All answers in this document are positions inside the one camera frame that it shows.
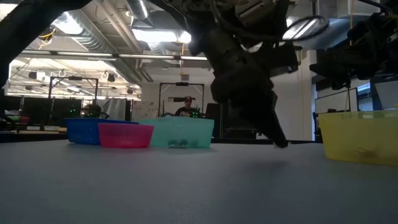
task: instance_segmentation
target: desk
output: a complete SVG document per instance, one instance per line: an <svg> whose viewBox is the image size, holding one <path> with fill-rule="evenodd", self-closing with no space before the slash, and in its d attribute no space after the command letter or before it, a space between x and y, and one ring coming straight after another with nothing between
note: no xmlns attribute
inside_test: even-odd
<svg viewBox="0 0 398 224"><path fill-rule="evenodd" d="M396 223L398 168L330 161L323 145L110 150L0 145L6 223Z"/></svg>

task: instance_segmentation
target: blue bin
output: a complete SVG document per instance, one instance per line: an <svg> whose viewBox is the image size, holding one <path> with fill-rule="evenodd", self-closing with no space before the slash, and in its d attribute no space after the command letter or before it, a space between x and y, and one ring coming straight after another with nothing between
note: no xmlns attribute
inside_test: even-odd
<svg viewBox="0 0 398 224"><path fill-rule="evenodd" d="M101 144L100 134L98 132L99 123L138 124L137 122L99 118L69 118L66 119L69 141L77 144Z"/></svg>
<svg viewBox="0 0 398 224"><path fill-rule="evenodd" d="M211 119L165 117L143 119L140 124L153 125L151 146L176 148L209 148L214 121Z"/></svg>

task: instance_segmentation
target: yellow plastic basket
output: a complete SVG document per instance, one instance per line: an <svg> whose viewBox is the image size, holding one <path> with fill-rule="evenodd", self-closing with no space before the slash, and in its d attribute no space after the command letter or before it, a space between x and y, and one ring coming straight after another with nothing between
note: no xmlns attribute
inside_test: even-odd
<svg viewBox="0 0 398 224"><path fill-rule="evenodd" d="M398 111L320 114L327 158L398 166Z"/></svg>

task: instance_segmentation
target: table surface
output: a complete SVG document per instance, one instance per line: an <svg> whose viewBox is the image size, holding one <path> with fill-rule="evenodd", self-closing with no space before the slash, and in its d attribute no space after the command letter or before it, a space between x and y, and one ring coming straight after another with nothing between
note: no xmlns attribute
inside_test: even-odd
<svg viewBox="0 0 398 224"><path fill-rule="evenodd" d="M398 168L323 145L117 150L0 144L5 223L397 223Z"/></svg>

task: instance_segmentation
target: man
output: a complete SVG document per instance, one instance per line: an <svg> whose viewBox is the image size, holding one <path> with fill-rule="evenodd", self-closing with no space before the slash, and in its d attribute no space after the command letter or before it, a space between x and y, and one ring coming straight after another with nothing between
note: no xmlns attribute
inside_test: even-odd
<svg viewBox="0 0 398 224"><path fill-rule="evenodd" d="M181 107L180 109L175 112L176 116L191 116L191 113L194 112L194 108L191 107L192 105L192 97L191 96L186 96L184 98L184 104L185 106Z"/></svg>

